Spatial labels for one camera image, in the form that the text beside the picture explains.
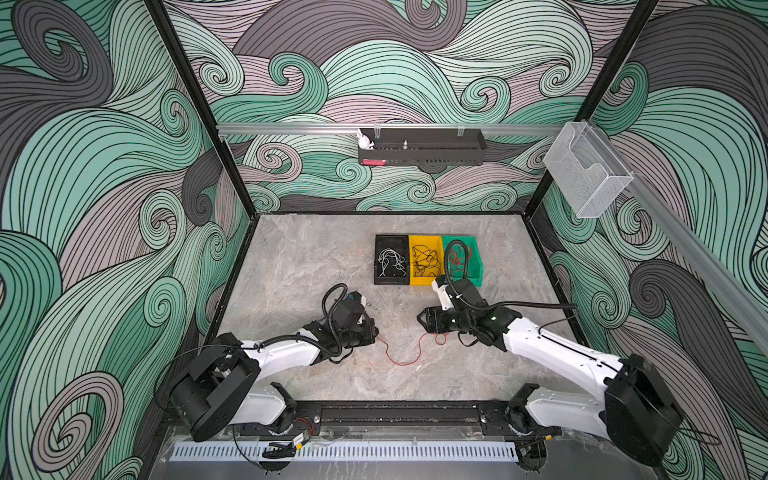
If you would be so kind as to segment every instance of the wire mesh file holder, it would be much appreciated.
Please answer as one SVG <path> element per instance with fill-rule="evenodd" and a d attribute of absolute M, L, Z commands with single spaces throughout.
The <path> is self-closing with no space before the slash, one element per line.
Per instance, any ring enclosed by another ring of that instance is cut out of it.
<path fill-rule="evenodd" d="M 633 174 L 603 131 L 568 122 L 544 163 L 577 218 L 597 218 L 632 181 Z"/>

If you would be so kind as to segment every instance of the wallpaper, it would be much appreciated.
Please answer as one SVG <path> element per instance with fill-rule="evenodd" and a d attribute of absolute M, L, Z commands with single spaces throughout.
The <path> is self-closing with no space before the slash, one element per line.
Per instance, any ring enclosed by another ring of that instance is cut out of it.
<path fill-rule="evenodd" d="M 561 124 L 634 0 L 166 0 L 219 122 Z M 665 2 L 689 5 L 694 0 Z M 552 139 L 479 167 L 361 167 L 354 137 L 234 135 L 261 211 L 522 210 Z"/>
<path fill-rule="evenodd" d="M 0 478 L 135 478 L 248 219 L 141 0 L 0 2 L 0 64 Z"/>
<path fill-rule="evenodd" d="M 766 13 L 765 2 L 702 2 L 657 15 L 594 120 L 768 309 Z M 740 319 L 632 196 L 592 220 L 576 219 L 556 187 L 544 207 L 536 231 L 589 343 L 646 356 L 686 426 L 722 441 L 678 434 L 664 463 L 671 478 L 764 480 L 768 359 Z"/>

